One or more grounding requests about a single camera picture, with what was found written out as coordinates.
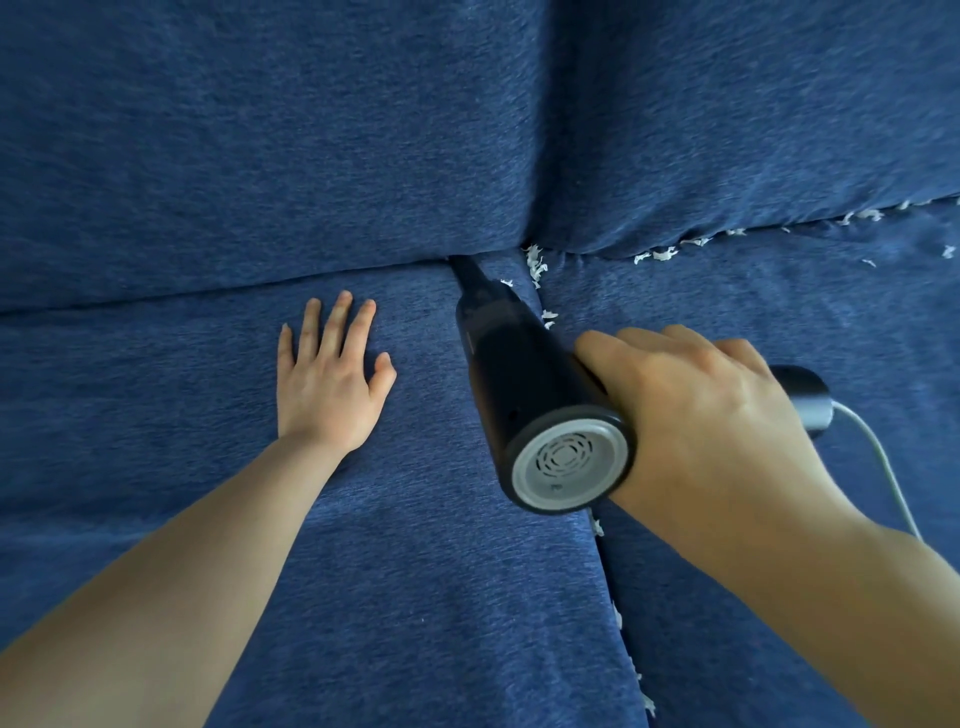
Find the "blue fabric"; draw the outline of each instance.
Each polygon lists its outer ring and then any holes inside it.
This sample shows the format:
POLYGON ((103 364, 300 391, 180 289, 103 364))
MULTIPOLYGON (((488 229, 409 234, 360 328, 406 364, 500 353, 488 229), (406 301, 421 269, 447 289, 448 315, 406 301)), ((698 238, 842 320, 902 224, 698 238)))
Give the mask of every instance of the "blue fabric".
MULTIPOLYGON (((519 251, 484 266, 537 304, 519 251)), ((496 483, 442 263, 0 317, 0 648, 271 441, 280 324, 341 287, 399 377, 210 724, 643 728, 586 515, 496 483)))
MULTIPOLYGON (((947 245, 960 250, 960 206, 791 230, 724 236, 637 265, 548 252, 540 296, 559 314, 551 330, 572 347, 586 328, 683 323, 813 369, 876 431, 924 537, 960 567, 960 255, 943 257, 947 245)), ((859 430, 838 416, 817 442, 853 502, 903 528, 859 430)), ((596 513, 661 728, 865 725, 732 595, 616 506, 596 513)))
POLYGON ((5 2, 0 311, 517 247, 543 5, 5 2))
POLYGON ((535 242, 692 233, 960 193, 960 4, 558 2, 535 242))

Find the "sofa backrest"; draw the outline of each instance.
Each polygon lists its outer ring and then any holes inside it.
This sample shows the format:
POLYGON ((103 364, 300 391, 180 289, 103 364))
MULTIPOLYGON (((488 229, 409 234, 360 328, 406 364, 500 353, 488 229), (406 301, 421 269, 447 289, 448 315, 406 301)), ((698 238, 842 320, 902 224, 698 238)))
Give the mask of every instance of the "sofa backrest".
POLYGON ((519 245, 539 0, 8 0, 0 311, 519 245))
POLYGON ((576 5, 544 247, 633 255, 960 194, 956 0, 576 5))
POLYGON ((0 311, 960 193, 955 0, 362 6, 4 3, 0 311))

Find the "wrist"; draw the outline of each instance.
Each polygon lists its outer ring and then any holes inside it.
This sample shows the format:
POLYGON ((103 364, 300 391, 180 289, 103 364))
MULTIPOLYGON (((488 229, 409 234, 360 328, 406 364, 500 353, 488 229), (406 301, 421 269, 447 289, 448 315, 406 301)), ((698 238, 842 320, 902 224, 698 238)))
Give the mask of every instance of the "wrist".
POLYGON ((312 432, 297 431, 286 432, 276 439, 276 443, 283 449, 295 453, 305 460, 316 462, 318 464, 333 464, 333 468, 339 465, 347 454, 341 452, 339 448, 334 447, 323 438, 312 432))
POLYGON ((816 594, 843 582, 884 529, 859 511, 830 514, 820 522, 784 528, 765 543, 741 550, 718 580, 749 606, 816 594))

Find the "power cord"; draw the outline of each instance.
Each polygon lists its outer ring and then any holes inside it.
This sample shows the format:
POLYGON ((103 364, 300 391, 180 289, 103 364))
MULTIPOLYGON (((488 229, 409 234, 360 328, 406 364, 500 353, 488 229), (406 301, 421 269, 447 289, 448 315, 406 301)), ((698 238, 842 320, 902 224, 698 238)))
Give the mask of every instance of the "power cord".
POLYGON ((894 498, 897 500, 897 505, 900 507, 900 512, 903 513, 903 519, 906 521, 907 528, 909 528, 910 533, 917 538, 917 541, 923 543, 924 537, 920 535, 920 529, 917 527, 917 522, 913 520, 913 514, 910 513, 910 506, 906 504, 906 498, 903 497, 903 491, 900 489, 900 484, 897 482, 897 476, 894 474, 894 469, 890 465, 890 458, 887 457, 886 450, 883 449, 880 439, 874 434, 874 431, 870 429, 870 426, 863 421, 863 418, 851 410, 846 404, 841 404, 837 400, 834 400, 833 411, 840 412, 841 414, 844 414, 853 420, 853 422, 863 431, 863 434, 867 436, 870 444, 874 446, 874 452, 880 461, 880 467, 883 468, 883 474, 887 476, 887 481, 890 483, 890 489, 894 493, 894 498))

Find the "forearm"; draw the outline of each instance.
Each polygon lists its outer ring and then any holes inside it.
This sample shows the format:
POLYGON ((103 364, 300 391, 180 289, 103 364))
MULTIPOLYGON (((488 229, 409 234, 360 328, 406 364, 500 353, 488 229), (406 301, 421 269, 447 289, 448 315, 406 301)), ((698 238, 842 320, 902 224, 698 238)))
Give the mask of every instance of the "forearm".
POLYGON ((278 440, 0 655, 11 726, 201 726, 340 462, 278 440))
POLYGON ((960 724, 960 576, 868 522, 745 560, 733 590, 878 726, 960 724))

